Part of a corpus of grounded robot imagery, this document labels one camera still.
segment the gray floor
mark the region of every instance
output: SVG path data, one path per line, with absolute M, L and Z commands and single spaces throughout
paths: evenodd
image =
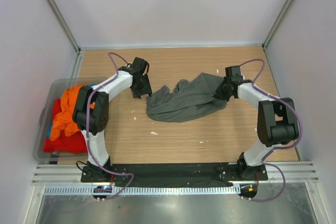
M 256 198 L 268 198 L 280 191 L 281 184 L 261 184 L 258 189 Z M 317 223 L 306 187 L 300 183 L 287 184 L 284 194 L 269 203 L 248 202 L 237 195 L 132 196 L 80 207 L 91 200 L 91 196 L 44 196 L 37 223 Z

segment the clear plastic container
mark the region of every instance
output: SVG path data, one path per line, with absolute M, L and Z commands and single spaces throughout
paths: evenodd
M 88 157 L 87 153 L 77 153 L 71 154 L 67 153 L 66 155 L 61 155 L 60 153 L 46 153 L 43 151 L 44 141 L 47 135 L 47 131 L 52 124 L 52 109 L 54 107 L 55 100 L 61 98 L 65 90 L 76 85 L 91 85 L 98 84 L 102 81 L 105 81 L 106 77 L 92 77 L 92 78 L 75 78 L 75 79 L 61 79 L 55 81 L 49 91 L 47 98 L 46 106 L 41 112 L 39 119 L 39 131 L 37 135 L 37 141 L 34 148 L 34 159 L 39 163 L 47 163 L 50 161 L 59 161 L 59 160 L 69 160 L 69 159 L 85 159 Z

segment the white panel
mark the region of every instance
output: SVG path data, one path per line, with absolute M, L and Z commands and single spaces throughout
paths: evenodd
M 336 209 L 336 1 L 296 0 L 268 47 L 282 96 L 294 99 L 303 119 L 299 151 L 312 160 Z
M 33 148 L 51 83 L 75 50 L 45 0 L 0 0 L 0 218 L 22 223 L 36 168 Z
M 82 47 L 261 44 L 285 0 L 55 0 Z

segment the gray cloth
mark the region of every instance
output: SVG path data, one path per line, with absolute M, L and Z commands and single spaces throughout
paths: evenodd
M 156 121 L 185 122 L 209 115 L 226 106 L 213 98 L 223 77 L 201 73 L 193 81 L 181 80 L 173 93 L 167 86 L 147 97 L 147 115 Z

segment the wooden tabletop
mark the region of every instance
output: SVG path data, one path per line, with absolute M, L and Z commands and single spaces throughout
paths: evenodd
M 173 90 L 181 79 L 191 81 L 201 72 L 223 77 L 225 67 L 261 58 L 266 67 L 257 85 L 277 94 L 261 47 L 87 50 L 80 77 L 112 76 L 115 70 L 107 55 L 110 51 L 128 62 L 134 57 L 148 61 L 153 92 L 163 85 Z M 118 66 L 124 65 L 117 57 L 115 60 Z M 241 71 L 246 79 L 253 79 L 260 67 L 261 62 L 251 62 L 242 66 Z M 257 139 L 256 126 L 256 109 L 233 98 L 225 109 L 200 119 L 183 123 L 154 121 L 146 114 L 145 98 L 133 99 L 131 90 L 125 90 L 110 103 L 105 142 L 115 164 L 235 162 Z M 297 161 L 298 158 L 291 149 L 277 151 L 268 160 Z

